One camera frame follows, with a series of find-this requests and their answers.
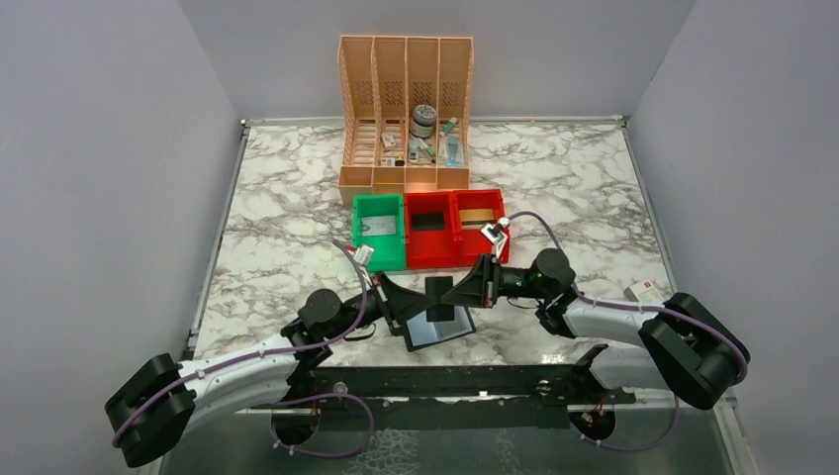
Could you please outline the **black card holder wallet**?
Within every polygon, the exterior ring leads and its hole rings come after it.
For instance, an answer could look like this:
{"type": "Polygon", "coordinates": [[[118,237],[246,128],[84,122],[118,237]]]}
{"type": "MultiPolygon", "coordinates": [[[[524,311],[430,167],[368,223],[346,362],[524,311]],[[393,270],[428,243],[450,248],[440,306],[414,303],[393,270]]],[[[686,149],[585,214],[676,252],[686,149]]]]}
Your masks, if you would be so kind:
{"type": "Polygon", "coordinates": [[[404,341],[408,352],[414,352],[475,331],[466,307],[436,305],[406,321],[404,341]]]}

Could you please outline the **black credit card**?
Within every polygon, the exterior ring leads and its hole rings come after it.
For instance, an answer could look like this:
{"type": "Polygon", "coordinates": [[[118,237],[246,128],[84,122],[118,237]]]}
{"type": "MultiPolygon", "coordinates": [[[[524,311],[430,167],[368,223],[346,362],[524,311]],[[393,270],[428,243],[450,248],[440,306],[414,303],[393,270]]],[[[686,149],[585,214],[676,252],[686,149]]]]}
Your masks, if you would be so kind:
{"type": "Polygon", "coordinates": [[[430,323],[448,323],[455,320],[452,305],[444,304],[441,298],[452,289],[452,276],[426,277],[424,280],[425,293],[433,299],[433,305],[426,310],[426,320],[430,323]]]}

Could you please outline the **red plastic bin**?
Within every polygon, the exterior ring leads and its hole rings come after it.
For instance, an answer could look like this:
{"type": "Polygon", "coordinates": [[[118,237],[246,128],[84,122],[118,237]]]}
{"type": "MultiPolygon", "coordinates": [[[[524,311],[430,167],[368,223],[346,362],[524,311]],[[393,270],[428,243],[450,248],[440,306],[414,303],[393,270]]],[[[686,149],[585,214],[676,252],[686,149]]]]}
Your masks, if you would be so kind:
{"type": "Polygon", "coordinates": [[[480,254],[493,253],[492,245],[481,235],[481,229],[464,230],[460,224],[459,211],[462,209],[492,209],[497,220],[505,212],[504,197],[499,189],[459,190],[453,193],[455,216],[458,219],[457,230],[460,233],[460,257],[465,266],[472,266],[480,254]]]}
{"type": "Polygon", "coordinates": [[[409,269],[454,267],[456,238],[451,192],[407,193],[406,260],[409,269]]]}

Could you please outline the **green plastic bin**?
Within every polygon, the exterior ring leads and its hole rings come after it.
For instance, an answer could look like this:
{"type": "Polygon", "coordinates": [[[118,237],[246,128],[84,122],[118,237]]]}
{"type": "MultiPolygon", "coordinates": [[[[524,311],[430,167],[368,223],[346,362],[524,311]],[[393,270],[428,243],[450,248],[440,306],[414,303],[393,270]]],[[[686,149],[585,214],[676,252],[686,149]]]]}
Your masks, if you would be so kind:
{"type": "Polygon", "coordinates": [[[359,195],[353,199],[352,244],[373,249],[370,271],[408,268],[402,194],[359,195]]]}

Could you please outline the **gold credit card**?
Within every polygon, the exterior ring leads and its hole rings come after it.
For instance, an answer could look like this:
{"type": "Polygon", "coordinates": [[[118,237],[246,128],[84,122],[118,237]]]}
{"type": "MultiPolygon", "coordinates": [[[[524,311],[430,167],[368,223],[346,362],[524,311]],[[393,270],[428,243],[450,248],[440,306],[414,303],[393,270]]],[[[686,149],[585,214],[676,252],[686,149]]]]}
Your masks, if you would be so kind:
{"type": "Polygon", "coordinates": [[[459,211],[459,218],[464,230],[479,230],[483,226],[491,225],[497,221],[492,209],[462,209],[459,211]]]}

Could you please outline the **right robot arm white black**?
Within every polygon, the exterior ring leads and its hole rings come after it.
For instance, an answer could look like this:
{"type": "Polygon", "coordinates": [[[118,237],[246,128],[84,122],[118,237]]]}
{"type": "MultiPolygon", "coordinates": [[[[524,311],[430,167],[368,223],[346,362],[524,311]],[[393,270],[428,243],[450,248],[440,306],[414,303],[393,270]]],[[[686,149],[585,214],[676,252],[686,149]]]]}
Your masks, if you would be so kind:
{"type": "Polygon", "coordinates": [[[501,297],[532,299],[550,334],[620,342],[591,363],[604,388],[668,389],[708,410],[747,375],[745,346],[692,295],[680,292],[659,305],[596,300],[579,291],[575,279],[559,248],[541,250],[527,268],[505,267],[483,254],[440,301],[490,309],[501,297]]]}

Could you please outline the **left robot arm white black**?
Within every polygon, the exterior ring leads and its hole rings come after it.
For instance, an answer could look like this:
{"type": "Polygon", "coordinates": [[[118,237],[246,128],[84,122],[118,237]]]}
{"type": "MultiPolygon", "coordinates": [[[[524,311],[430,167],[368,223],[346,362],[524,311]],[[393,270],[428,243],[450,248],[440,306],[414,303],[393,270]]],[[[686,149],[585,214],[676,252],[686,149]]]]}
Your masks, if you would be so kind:
{"type": "Polygon", "coordinates": [[[144,363],[105,403],[112,444],[137,468],[171,450],[213,418],[284,398],[328,359],[330,345],[380,319],[402,324],[436,305],[435,297],[401,287],[377,272],[360,294],[341,300],[313,292],[278,334],[226,355],[177,362],[168,353],[144,363]]]}

